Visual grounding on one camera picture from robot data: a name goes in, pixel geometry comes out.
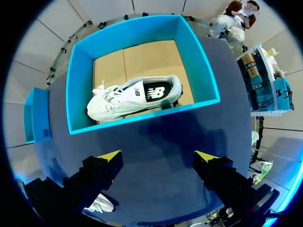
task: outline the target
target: white shirt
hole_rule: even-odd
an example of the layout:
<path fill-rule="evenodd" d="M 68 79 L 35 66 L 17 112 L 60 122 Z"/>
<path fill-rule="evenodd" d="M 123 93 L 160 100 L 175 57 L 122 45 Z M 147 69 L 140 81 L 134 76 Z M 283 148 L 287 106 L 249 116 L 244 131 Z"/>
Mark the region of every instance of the white shirt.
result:
<path fill-rule="evenodd" d="M 244 14 L 246 17 L 249 17 L 252 15 L 252 13 L 247 13 L 246 10 L 244 9 L 244 4 L 242 4 L 242 8 L 238 11 L 238 13 Z M 239 16 L 234 16 L 234 26 L 243 29 L 241 23 L 244 23 L 241 17 Z"/>

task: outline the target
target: shelf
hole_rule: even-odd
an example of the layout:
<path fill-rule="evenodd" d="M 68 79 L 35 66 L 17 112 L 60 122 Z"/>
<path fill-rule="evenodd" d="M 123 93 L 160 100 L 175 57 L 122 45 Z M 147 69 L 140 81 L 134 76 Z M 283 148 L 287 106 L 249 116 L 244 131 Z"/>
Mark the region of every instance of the shelf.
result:
<path fill-rule="evenodd" d="M 253 53 L 255 51 L 258 51 L 266 68 L 268 79 L 270 81 L 272 94 L 274 97 L 274 104 L 275 108 L 273 111 L 251 111 L 251 116 L 281 116 L 282 113 L 286 113 L 284 110 L 278 110 L 278 102 L 277 102 L 277 96 L 276 96 L 276 88 L 275 88 L 275 77 L 274 77 L 274 69 L 270 62 L 268 62 L 268 59 L 265 55 L 265 50 L 262 48 L 262 44 L 260 42 L 253 45 L 251 48 L 249 48 L 246 52 L 241 54 L 236 60 L 238 61 L 241 59 L 245 54 Z"/>
<path fill-rule="evenodd" d="M 276 88 L 275 88 L 275 83 L 274 83 L 274 81 L 276 80 L 275 77 L 274 77 L 274 73 L 275 73 L 274 69 L 273 69 L 272 65 L 267 61 L 267 58 L 264 54 L 266 51 L 261 46 L 258 46 L 257 50 L 259 51 L 259 53 L 261 55 L 261 58 L 262 58 L 262 60 L 265 64 L 265 67 L 266 67 L 266 70 L 267 70 L 267 73 L 268 73 L 268 78 L 269 78 L 270 85 L 271 85 L 271 89 L 272 89 L 272 92 L 273 92 L 275 110 L 278 110 L 278 101 L 277 101 L 277 98 L 276 98 Z"/>

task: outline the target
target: cardboard box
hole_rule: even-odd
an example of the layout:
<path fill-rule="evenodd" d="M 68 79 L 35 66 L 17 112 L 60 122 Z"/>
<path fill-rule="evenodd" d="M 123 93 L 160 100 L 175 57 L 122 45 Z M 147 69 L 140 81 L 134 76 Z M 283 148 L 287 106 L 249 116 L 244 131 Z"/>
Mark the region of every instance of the cardboard box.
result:
<path fill-rule="evenodd" d="M 275 89 L 277 96 L 277 104 L 279 110 L 294 110 L 292 101 L 292 91 L 290 84 L 285 78 L 275 80 Z"/>
<path fill-rule="evenodd" d="M 121 32 L 126 30 L 128 32 L 121 35 Z M 93 97 L 91 92 L 93 61 L 117 50 L 161 40 L 175 40 L 190 83 L 194 103 L 96 124 L 96 121 L 92 120 L 85 111 Z M 156 15 L 127 20 L 101 29 L 76 43 L 72 48 L 69 62 L 65 98 L 67 124 L 72 135 L 168 114 L 178 114 L 220 102 L 220 94 L 207 56 L 195 33 L 181 15 Z"/>
<path fill-rule="evenodd" d="M 174 40 L 157 41 L 124 49 L 124 58 L 127 80 L 174 74 L 178 76 L 183 86 L 183 95 L 179 98 L 177 106 L 194 103 L 183 62 Z"/>
<path fill-rule="evenodd" d="M 262 78 L 260 75 L 251 78 L 252 84 L 253 85 L 257 85 L 257 84 L 261 84 L 262 83 Z"/>
<path fill-rule="evenodd" d="M 272 111 L 275 108 L 273 94 L 257 96 L 259 111 Z"/>
<path fill-rule="evenodd" d="M 272 94 L 272 89 L 270 85 L 266 87 L 256 88 L 255 91 L 258 96 Z"/>
<path fill-rule="evenodd" d="M 242 59 L 244 65 L 249 64 L 249 63 L 255 61 L 254 57 L 252 56 L 251 53 L 245 54 L 243 57 L 241 57 L 241 59 Z"/>
<path fill-rule="evenodd" d="M 174 40 L 157 41 L 119 50 L 93 62 L 93 88 L 102 84 L 105 88 L 121 85 L 137 77 L 178 76 L 183 86 L 183 95 L 177 106 L 194 103 L 189 81 Z M 126 116 L 133 117 L 152 113 L 146 110 Z"/>
<path fill-rule="evenodd" d="M 254 57 L 251 53 L 245 54 L 241 59 L 245 65 L 248 74 L 250 75 L 250 78 L 254 78 L 259 75 Z"/>
<path fill-rule="evenodd" d="M 254 78 L 259 75 L 259 72 L 258 72 L 258 69 L 256 66 L 247 69 L 247 72 L 250 75 L 250 78 Z"/>

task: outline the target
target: white sneaker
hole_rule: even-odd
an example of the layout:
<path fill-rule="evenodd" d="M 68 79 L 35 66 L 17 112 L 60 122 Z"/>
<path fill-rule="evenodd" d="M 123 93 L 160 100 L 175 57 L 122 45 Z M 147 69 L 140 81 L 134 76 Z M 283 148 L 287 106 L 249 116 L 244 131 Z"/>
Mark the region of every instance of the white sneaker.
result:
<path fill-rule="evenodd" d="M 91 206 L 88 208 L 85 207 L 84 209 L 91 212 L 97 211 L 100 213 L 113 212 L 114 205 L 104 195 L 99 194 L 93 204 L 91 204 Z"/>
<path fill-rule="evenodd" d="M 138 111 L 173 104 L 181 96 L 182 85 L 175 75 L 141 77 L 107 89 L 102 84 L 93 93 L 95 96 L 87 105 L 87 114 L 95 121 L 111 121 Z"/>

